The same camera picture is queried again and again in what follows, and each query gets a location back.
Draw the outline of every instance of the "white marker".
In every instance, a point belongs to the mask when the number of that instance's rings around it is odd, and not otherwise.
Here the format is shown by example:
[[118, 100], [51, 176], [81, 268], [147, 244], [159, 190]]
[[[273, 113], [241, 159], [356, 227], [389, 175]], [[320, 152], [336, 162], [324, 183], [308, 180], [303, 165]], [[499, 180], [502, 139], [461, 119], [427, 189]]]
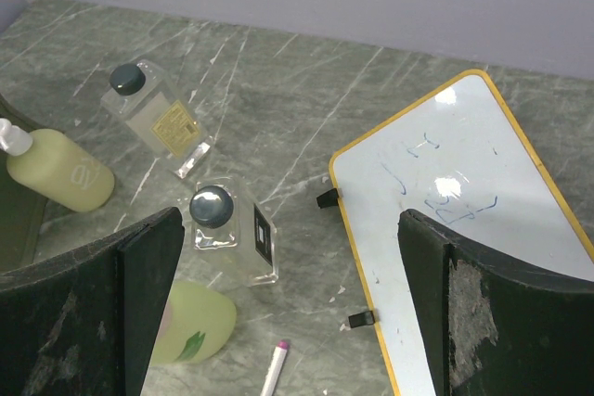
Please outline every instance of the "white marker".
[[266, 373], [266, 380], [264, 381], [264, 387], [262, 388], [260, 396], [272, 396], [274, 394], [278, 376], [280, 375], [280, 370], [285, 362], [285, 357], [287, 357], [288, 349], [289, 344], [283, 341], [280, 341], [275, 348], [275, 352], [272, 355], [272, 362], [270, 363], [270, 367], [268, 367], [268, 373]]

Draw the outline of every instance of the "whiteboard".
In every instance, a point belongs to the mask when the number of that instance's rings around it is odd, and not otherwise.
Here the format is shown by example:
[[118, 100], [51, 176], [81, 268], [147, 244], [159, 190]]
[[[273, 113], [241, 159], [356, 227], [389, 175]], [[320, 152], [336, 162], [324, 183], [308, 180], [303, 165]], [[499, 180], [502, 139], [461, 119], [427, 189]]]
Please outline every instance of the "whiteboard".
[[400, 212], [594, 281], [591, 242], [483, 71], [461, 73], [343, 148], [329, 170], [395, 394], [435, 394], [398, 247]]

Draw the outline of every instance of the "black clip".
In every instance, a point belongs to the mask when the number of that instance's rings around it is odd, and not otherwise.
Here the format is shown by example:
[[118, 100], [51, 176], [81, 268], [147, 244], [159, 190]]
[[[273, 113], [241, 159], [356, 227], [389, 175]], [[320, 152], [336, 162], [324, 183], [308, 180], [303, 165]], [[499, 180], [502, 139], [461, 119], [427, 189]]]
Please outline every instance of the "black clip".
[[359, 328], [360, 326], [369, 326], [375, 324], [375, 315], [373, 311], [364, 311], [359, 314], [349, 315], [349, 325], [351, 328]]
[[334, 187], [333, 189], [329, 190], [328, 192], [324, 192], [322, 195], [316, 198], [317, 206], [320, 209], [338, 206], [338, 198], [338, 189]]

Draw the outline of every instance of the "gold label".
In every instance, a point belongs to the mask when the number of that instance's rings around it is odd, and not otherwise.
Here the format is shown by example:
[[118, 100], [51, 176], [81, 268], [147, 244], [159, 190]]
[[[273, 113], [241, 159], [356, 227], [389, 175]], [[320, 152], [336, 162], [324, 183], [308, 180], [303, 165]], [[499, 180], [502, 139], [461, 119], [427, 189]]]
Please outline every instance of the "gold label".
[[181, 157], [200, 135], [196, 122], [181, 102], [175, 101], [152, 126], [153, 133], [176, 157]]

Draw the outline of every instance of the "marble countertop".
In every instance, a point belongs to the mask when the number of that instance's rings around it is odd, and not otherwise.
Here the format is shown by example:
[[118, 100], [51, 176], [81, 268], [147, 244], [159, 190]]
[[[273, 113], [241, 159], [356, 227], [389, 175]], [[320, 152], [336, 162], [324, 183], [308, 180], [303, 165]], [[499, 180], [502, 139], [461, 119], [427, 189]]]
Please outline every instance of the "marble countertop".
[[99, 106], [117, 65], [166, 68], [217, 137], [193, 174], [233, 172], [281, 231], [280, 280], [238, 287], [187, 240], [177, 278], [238, 306], [227, 345], [199, 365], [150, 368], [143, 395], [259, 394], [274, 345], [291, 341], [278, 396], [391, 395], [341, 216], [319, 210], [334, 151], [463, 70], [487, 70], [590, 237], [594, 235], [594, 82], [469, 61], [66, 0], [37, 0], [0, 36], [2, 95], [110, 166], [109, 203], [45, 212], [37, 260], [105, 236], [167, 206], [189, 227], [191, 184], [167, 172]]

